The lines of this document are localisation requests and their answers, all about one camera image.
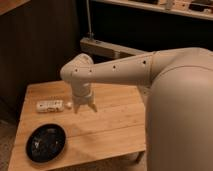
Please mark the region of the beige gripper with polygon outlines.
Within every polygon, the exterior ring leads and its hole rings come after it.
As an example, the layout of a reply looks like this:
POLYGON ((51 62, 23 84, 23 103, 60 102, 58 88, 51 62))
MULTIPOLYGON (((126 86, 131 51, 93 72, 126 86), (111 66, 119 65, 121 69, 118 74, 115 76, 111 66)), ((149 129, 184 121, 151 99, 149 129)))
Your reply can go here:
POLYGON ((90 83, 75 83, 71 85, 72 88, 72 100, 73 100, 73 110, 77 114, 80 105, 86 105, 94 111, 97 112, 97 107, 93 103, 94 93, 91 89, 90 83))

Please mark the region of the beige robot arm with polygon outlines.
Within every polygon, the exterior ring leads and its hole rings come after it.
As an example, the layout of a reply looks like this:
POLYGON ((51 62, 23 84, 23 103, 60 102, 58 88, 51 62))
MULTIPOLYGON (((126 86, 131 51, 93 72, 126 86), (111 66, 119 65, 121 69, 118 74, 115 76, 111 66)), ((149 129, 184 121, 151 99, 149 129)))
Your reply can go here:
POLYGON ((147 171, 213 171, 213 51, 161 50, 99 64, 81 53, 60 75, 75 106, 93 102, 93 83, 148 87, 147 171))

